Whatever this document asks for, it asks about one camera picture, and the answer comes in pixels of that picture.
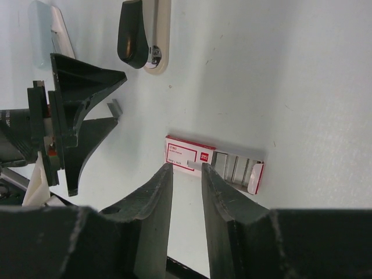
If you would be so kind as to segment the beige black stapler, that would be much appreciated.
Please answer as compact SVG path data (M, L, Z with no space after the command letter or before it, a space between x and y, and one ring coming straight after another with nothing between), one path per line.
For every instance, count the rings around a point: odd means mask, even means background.
M169 63L171 1L123 1L117 54L134 69L152 75L165 72Z

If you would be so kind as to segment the red white staple box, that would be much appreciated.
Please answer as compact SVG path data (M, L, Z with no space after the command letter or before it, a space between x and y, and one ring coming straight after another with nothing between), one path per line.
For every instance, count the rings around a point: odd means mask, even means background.
M200 177L202 170L190 169L187 161L208 163L234 188L250 195L258 193L264 170L264 152L227 144L209 145L182 139L173 135L165 137L164 161L177 171Z

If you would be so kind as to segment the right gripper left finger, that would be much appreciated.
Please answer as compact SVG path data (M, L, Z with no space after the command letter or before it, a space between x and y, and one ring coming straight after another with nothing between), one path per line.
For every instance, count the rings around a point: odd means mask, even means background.
M96 211L1 207L2 278L165 278L173 167Z

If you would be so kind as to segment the silver staple strip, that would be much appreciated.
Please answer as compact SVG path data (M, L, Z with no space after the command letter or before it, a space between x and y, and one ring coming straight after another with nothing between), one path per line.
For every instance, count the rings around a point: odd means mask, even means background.
M187 166L190 168L190 169L194 169L194 170L198 170L198 171L201 171L202 169L202 163L199 163L199 162L192 162L190 160L187 161Z

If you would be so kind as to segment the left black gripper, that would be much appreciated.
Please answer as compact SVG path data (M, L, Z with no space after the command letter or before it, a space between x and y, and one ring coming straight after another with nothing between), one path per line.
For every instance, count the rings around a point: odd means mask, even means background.
M76 147L64 150L67 193L76 196L88 159L119 122L114 117L83 120L127 77L123 71L62 54L52 53L50 58L55 89L46 92L43 81L34 81L27 89L28 108L1 110L1 167L23 167L41 159L47 184L56 186L61 139L78 139Z

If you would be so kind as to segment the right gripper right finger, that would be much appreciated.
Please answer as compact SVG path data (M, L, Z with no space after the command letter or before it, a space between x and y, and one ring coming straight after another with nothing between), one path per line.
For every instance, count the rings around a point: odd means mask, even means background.
M211 278L370 278L371 210L267 209L205 163Z

